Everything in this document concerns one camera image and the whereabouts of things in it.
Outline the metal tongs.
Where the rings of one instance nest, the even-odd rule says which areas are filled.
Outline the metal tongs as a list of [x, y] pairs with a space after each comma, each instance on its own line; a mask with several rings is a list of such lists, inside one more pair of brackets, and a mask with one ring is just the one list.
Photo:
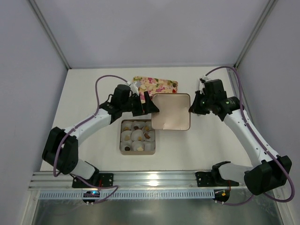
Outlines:
[[200, 79], [198, 80], [197, 91], [199, 91], [200, 94], [203, 94], [203, 88], [204, 88], [203, 83], [204, 83], [204, 82], [205, 82], [205, 81], [204, 81], [202, 78], [200, 78]]

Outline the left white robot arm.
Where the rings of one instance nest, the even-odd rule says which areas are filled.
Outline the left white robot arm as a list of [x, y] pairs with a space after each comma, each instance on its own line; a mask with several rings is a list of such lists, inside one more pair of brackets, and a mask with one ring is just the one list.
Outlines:
[[144, 96], [145, 102], [142, 103], [140, 95], [131, 86], [119, 84], [105, 102], [98, 104], [93, 115], [65, 129], [52, 128], [42, 159], [53, 166], [54, 177], [61, 173], [73, 175], [87, 186], [99, 186], [99, 170], [79, 158], [79, 146], [98, 130], [114, 123], [123, 113], [142, 116], [159, 112], [149, 93], [144, 92]]

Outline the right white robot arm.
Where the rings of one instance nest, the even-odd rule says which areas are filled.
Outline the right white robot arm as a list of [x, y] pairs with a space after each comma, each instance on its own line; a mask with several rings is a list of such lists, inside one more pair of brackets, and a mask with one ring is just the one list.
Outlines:
[[254, 195], [260, 195], [287, 182], [292, 166], [288, 156], [281, 157], [253, 126], [243, 104], [237, 97], [228, 97], [219, 79], [199, 81], [199, 89], [189, 112], [218, 116], [236, 135], [245, 149], [251, 166], [224, 161], [213, 165], [212, 173], [217, 182], [231, 180], [246, 185]]

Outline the gold tin lid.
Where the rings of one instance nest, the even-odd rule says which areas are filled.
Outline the gold tin lid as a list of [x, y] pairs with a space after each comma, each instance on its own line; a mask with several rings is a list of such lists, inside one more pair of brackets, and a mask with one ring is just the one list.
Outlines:
[[153, 96], [159, 112], [151, 116], [154, 130], [187, 131], [190, 129], [190, 95], [187, 93], [163, 93]]

